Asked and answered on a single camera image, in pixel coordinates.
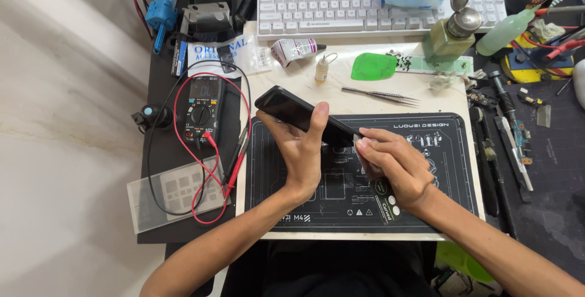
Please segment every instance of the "digital multimeter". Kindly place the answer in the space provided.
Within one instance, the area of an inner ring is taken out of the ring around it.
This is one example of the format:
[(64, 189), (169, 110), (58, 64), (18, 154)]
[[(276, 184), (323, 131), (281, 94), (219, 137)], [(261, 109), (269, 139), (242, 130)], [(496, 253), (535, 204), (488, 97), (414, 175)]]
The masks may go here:
[(193, 78), (183, 131), (186, 143), (209, 143), (207, 138), (202, 137), (206, 131), (211, 133), (214, 140), (216, 139), (224, 88), (224, 81), (220, 77)]

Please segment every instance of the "black repair mat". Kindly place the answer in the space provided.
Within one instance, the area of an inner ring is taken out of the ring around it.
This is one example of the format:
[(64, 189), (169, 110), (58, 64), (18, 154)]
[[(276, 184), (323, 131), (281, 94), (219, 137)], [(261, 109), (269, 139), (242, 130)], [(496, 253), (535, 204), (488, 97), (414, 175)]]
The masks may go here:
[[(454, 113), (334, 115), (350, 127), (381, 128), (405, 136), (425, 155), (435, 185), (458, 204), (478, 215), (469, 167), (463, 119)], [(432, 233), (422, 220), (404, 212), (384, 226), (368, 180), (353, 147), (321, 148), (321, 181), (313, 197), (280, 220), (273, 232)], [(287, 168), (272, 134), (252, 119), (252, 143), (246, 166), (245, 210), (280, 189)]]
[[(523, 203), (504, 150), (498, 168), (515, 238), (585, 283), (585, 110), (577, 101), (573, 83), (559, 96), (566, 80), (505, 85), (516, 106), (516, 117), (530, 131), (532, 165), (526, 170), (532, 186), (530, 203)], [(537, 110), (521, 102), (520, 88), (551, 105), (551, 128), (537, 125)], [(493, 89), (482, 92), (494, 95)], [(492, 125), (493, 111), (486, 111)], [(500, 141), (493, 126), (490, 135)]]

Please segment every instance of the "blue tool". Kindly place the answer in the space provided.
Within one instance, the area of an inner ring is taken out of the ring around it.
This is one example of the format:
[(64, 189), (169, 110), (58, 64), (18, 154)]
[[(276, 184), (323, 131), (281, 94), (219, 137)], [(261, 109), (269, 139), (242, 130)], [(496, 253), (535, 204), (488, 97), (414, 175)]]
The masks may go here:
[(146, 24), (153, 30), (158, 31), (152, 50), (155, 54), (160, 52), (165, 33), (174, 30), (175, 24), (177, 24), (178, 10), (175, 9), (176, 4), (177, 0), (154, 0), (150, 3), (146, 13)]

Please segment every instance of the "right hand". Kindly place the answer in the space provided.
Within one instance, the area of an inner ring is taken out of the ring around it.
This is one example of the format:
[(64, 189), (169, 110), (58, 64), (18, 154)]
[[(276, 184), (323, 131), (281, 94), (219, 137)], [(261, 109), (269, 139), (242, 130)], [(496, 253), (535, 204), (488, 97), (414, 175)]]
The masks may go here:
[(435, 176), (429, 172), (425, 156), (404, 137), (390, 131), (360, 128), (360, 133), (364, 138), (356, 142), (356, 149), (384, 171), (400, 206), (412, 211), (422, 203), (429, 186), (434, 188), (431, 182)]

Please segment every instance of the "left hand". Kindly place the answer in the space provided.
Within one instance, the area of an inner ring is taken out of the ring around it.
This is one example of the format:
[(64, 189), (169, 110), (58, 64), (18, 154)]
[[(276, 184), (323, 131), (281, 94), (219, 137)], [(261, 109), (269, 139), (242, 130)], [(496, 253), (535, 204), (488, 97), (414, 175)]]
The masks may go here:
[(306, 133), (261, 110), (256, 116), (272, 133), (289, 170), (286, 184), (280, 189), (298, 205), (309, 200), (321, 180), (321, 136), (329, 118), (329, 104), (317, 104)]

